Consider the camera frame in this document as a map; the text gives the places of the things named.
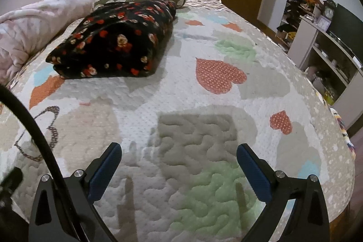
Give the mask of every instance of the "bed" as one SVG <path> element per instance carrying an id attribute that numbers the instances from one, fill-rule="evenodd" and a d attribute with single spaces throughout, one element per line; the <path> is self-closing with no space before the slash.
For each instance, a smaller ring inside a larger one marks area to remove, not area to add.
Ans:
<path id="1" fill-rule="evenodd" d="M 146 78 L 62 80 L 45 58 L 80 22 L 38 52 L 9 88 L 64 176 L 85 169 L 111 142 L 121 144 L 121 164 L 95 203 L 119 241 L 240 241 L 264 207 L 235 159 L 244 142 L 288 176 L 318 175 L 330 221 L 346 208 L 354 152 L 331 110 L 275 43 L 219 0 L 187 0 Z M 0 133 L 0 176 L 22 169 L 14 200 L 29 217 L 47 168 L 6 108 Z"/>

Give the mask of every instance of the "orange heart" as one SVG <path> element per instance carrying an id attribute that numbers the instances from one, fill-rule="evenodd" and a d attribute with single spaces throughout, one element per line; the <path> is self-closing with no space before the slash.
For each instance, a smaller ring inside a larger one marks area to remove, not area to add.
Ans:
<path id="1" fill-rule="evenodd" d="M 60 76 L 49 76 L 45 83 L 43 83 L 40 86 L 36 86 L 33 89 L 32 94 L 30 96 L 29 109 L 38 105 L 46 97 L 49 97 L 58 88 L 60 88 L 63 83 L 64 80 L 61 79 Z"/>
<path id="2" fill-rule="evenodd" d="M 199 84 L 216 95 L 227 93 L 232 82 L 242 84 L 246 74 L 237 67 L 222 61 L 197 59 L 196 77 Z"/>
<path id="3" fill-rule="evenodd" d="M 274 130 L 281 130 L 283 134 L 289 134 L 293 131 L 290 118 L 287 116 L 285 110 L 270 117 L 270 126 Z"/>

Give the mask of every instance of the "alarm clock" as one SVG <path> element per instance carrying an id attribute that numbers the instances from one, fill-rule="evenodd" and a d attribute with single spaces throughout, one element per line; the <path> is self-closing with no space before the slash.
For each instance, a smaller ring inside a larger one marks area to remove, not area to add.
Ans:
<path id="1" fill-rule="evenodd" d="M 336 3 L 332 0 L 326 0 L 324 2 L 324 7 L 322 10 L 322 15 L 329 19 L 332 20 L 334 17 L 334 9 L 336 8 Z"/>

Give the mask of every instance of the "red flower print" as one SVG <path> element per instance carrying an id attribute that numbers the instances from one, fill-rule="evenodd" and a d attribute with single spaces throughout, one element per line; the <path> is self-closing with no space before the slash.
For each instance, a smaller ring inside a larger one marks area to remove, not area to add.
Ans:
<path id="1" fill-rule="evenodd" d="M 129 53 L 132 49 L 132 44 L 128 42 L 122 49 L 124 52 Z"/>
<path id="2" fill-rule="evenodd" d="M 76 46 L 77 49 L 83 49 L 85 47 L 86 43 L 82 41 L 79 45 Z"/>
<path id="3" fill-rule="evenodd" d="M 149 20 L 149 16 L 147 16 L 147 15 L 144 15 L 144 14 L 140 14 L 139 13 L 139 16 L 142 17 L 142 18 L 144 18 L 145 20 Z"/>
<path id="4" fill-rule="evenodd" d="M 60 57 L 52 57 L 52 63 L 54 65 L 60 64 L 61 63 L 61 58 Z"/>
<path id="5" fill-rule="evenodd" d="M 132 49 L 132 44 L 128 42 L 128 39 L 123 34 L 120 34 L 117 36 L 117 51 L 124 51 L 126 53 L 129 53 Z"/>
<path id="6" fill-rule="evenodd" d="M 95 68 L 92 67 L 92 65 L 88 65 L 87 69 L 83 70 L 83 74 L 87 77 L 92 77 L 92 75 L 96 75 L 97 74 L 97 70 Z"/>
<path id="7" fill-rule="evenodd" d="M 99 36 L 101 36 L 102 38 L 105 38 L 107 36 L 108 32 L 106 30 L 102 30 L 100 33 L 99 33 Z"/>
<path id="8" fill-rule="evenodd" d="M 150 71 L 152 68 L 152 61 L 149 60 L 148 64 L 144 67 L 145 70 Z"/>
<path id="9" fill-rule="evenodd" d="M 152 22 L 152 23 L 155 23 L 155 19 L 153 16 L 149 15 L 149 21 Z"/>
<path id="10" fill-rule="evenodd" d="M 135 76 L 137 76 L 139 74 L 139 70 L 136 70 L 134 68 L 131 68 L 131 73 L 134 74 Z"/>
<path id="11" fill-rule="evenodd" d="M 86 43 L 91 43 L 92 39 L 93 39 L 93 36 L 88 37 L 86 40 Z"/>
<path id="12" fill-rule="evenodd" d="M 157 40 L 157 35 L 156 34 L 149 33 L 149 39 L 154 44 L 154 46 L 157 45 L 158 40 Z"/>

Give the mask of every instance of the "television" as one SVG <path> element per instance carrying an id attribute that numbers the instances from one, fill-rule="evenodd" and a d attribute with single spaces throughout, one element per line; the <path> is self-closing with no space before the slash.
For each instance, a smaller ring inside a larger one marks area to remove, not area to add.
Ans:
<path id="1" fill-rule="evenodd" d="M 328 31 L 344 43 L 363 64 L 363 22 L 357 16 L 338 4 Z"/>

